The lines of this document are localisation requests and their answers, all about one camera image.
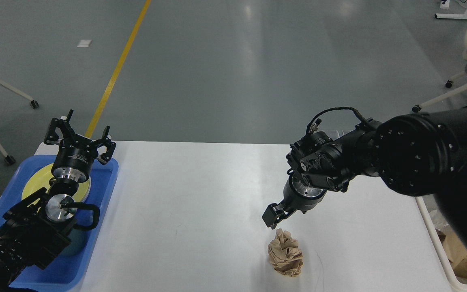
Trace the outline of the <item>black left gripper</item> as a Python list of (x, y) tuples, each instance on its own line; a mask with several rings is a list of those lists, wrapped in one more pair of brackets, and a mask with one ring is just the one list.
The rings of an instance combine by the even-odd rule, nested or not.
[[(70, 125), (74, 113), (70, 109), (65, 118), (53, 118), (47, 128), (44, 138), (46, 145), (58, 145), (59, 152), (51, 168), (54, 178), (66, 178), (76, 183), (88, 181), (92, 165), (96, 159), (101, 165), (106, 165), (112, 158), (116, 142), (109, 137), (111, 127), (104, 128), (99, 139), (77, 140), (76, 133)], [(105, 148), (100, 155), (99, 148)]]

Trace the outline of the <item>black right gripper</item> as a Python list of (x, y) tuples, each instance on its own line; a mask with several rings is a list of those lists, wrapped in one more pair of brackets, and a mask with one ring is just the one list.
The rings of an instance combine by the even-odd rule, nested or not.
[(290, 175), (284, 185), (283, 202), (269, 204), (262, 215), (265, 225), (272, 230), (296, 211), (306, 213), (321, 202), (327, 191), (310, 187), (297, 177)]

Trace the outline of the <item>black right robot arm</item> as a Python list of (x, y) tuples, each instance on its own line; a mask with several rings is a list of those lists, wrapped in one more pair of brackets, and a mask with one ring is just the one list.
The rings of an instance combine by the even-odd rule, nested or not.
[(346, 192), (356, 176), (379, 177), (396, 193), (432, 195), (467, 248), (467, 106), (435, 113), (399, 115), (386, 122), (364, 118), (336, 140), (319, 130), (316, 114), (304, 136), (290, 145), (283, 200), (262, 215), (271, 229), (295, 211), (306, 213), (328, 191)]

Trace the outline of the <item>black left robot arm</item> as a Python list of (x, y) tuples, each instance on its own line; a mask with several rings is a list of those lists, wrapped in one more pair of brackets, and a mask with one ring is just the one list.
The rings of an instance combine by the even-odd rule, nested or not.
[(65, 118), (53, 118), (44, 136), (44, 144), (58, 147), (50, 171), (53, 183), (2, 215), (0, 292), (13, 291), (12, 282), (26, 268), (44, 270), (52, 264), (72, 244), (72, 231), (91, 231), (99, 225), (100, 207), (76, 201), (74, 195), (90, 179), (95, 161), (111, 162), (117, 144), (109, 136), (109, 126), (96, 140), (76, 133), (70, 125), (72, 114), (70, 110)]

